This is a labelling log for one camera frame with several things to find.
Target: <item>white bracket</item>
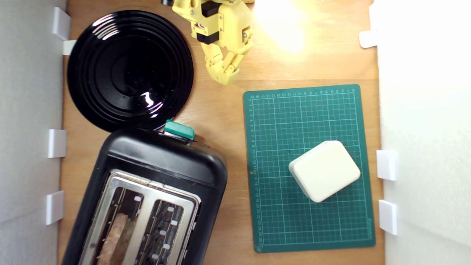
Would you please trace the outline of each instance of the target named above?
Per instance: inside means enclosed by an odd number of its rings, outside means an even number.
[[[63,41],[69,40],[70,16],[58,7],[54,7],[52,33]]]
[[[46,197],[46,225],[53,224],[64,217],[64,191]]]
[[[395,181],[396,180],[396,160],[397,153],[392,150],[376,151],[376,167],[378,178]]]
[[[380,228],[392,234],[398,234],[398,208],[395,204],[379,200]]]
[[[66,130],[49,130],[49,149],[48,157],[65,157],[67,154],[67,131]]]
[[[76,42],[77,42],[77,40],[65,41],[64,42],[64,47],[63,47],[64,50],[62,51],[62,55],[70,56],[70,54],[72,53],[73,46],[75,45]]]
[[[362,31],[358,34],[360,46],[364,49],[374,47],[378,44],[378,29],[379,29],[379,7],[378,3],[373,3],[370,6],[370,30]]]

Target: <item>wooden surface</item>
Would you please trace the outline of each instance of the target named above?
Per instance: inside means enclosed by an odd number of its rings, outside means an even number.
[[[71,38],[108,13],[141,9],[162,15],[186,36],[195,60],[195,84],[176,121],[195,128],[206,143],[228,161],[228,183],[206,253],[206,265],[384,264],[384,233],[378,227],[382,182],[376,178],[375,151],[380,149],[378,70],[375,48],[363,50],[358,33],[369,29],[371,1],[256,0],[253,11],[255,47],[229,86],[212,81],[189,23],[159,0],[68,0]],[[361,86],[366,143],[373,190],[377,244],[373,248],[256,254],[253,250],[247,181],[242,94],[250,90],[358,83]],[[59,224],[58,258],[62,258],[89,176],[108,135],[77,111],[64,90],[67,157],[61,168],[65,217]]]

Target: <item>cutting mat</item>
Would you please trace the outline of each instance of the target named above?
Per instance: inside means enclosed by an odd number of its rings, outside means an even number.
[[[360,87],[248,91],[244,115],[255,251],[374,246]],[[361,177],[315,203],[288,164],[325,140],[343,143]]]

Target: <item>black toaster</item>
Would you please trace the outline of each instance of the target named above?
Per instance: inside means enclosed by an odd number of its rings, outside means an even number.
[[[224,158],[169,121],[103,144],[63,265],[202,264],[227,183]]]

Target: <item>round black plate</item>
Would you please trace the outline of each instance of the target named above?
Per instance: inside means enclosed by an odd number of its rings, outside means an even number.
[[[190,49],[171,22],[127,10],[98,19],[80,35],[67,83],[78,110],[103,130],[156,129],[182,109],[193,71]]]

